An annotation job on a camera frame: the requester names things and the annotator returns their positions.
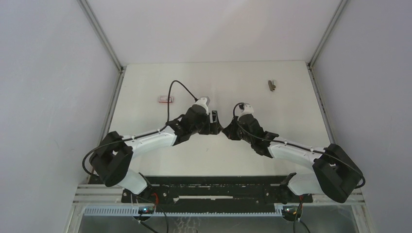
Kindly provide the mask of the tan stapler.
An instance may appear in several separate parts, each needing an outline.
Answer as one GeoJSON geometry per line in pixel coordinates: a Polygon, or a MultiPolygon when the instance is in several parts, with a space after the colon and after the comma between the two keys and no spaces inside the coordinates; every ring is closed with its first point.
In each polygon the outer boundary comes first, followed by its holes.
{"type": "Polygon", "coordinates": [[[275,80],[269,80],[269,81],[268,81],[268,87],[269,87],[269,90],[270,90],[271,92],[274,92],[274,91],[276,90],[276,82],[275,82],[275,80]]]}

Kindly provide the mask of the red white staple box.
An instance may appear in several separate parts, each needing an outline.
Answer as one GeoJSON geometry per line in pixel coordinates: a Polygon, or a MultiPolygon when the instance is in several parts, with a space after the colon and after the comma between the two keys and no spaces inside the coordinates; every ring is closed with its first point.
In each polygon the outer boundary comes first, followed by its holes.
{"type": "Polygon", "coordinates": [[[173,103],[174,102],[174,97],[173,96],[160,96],[158,98],[159,103],[173,103]]]}

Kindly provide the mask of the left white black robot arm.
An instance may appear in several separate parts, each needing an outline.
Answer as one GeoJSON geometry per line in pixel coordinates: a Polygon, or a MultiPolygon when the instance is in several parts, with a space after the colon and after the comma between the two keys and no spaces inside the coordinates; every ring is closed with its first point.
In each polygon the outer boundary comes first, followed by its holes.
{"type": "Polygon", "coordinates": [[[152,190],[144,175],[130,168],[133,159],[152,150],[184,143],[194,134],[218,135],[222,129],[216,110],[207,112],[194,104],[159,130],[134,136],[110,132],[85,158],[105,186],[120,186],[133,193],[138,201],[147,202],[152,190]]]}

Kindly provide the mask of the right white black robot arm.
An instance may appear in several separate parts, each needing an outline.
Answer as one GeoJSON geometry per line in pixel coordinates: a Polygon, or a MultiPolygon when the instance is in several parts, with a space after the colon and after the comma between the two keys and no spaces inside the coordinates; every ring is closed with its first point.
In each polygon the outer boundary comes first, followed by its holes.
{"type": "Polygon", "coordinates": [[[303,194],[320,193],[344,203],[353,190],[365,185],[362,171],[337,144],[316,149],[288,142],[276,133],[263,130],[251,114],[234,116],[223,133],[230,140],[246,141],[261,156],[284,159],[313,172],[312,175],[295,174],[281,188],[281,197],[287,202],[303,194]]]}

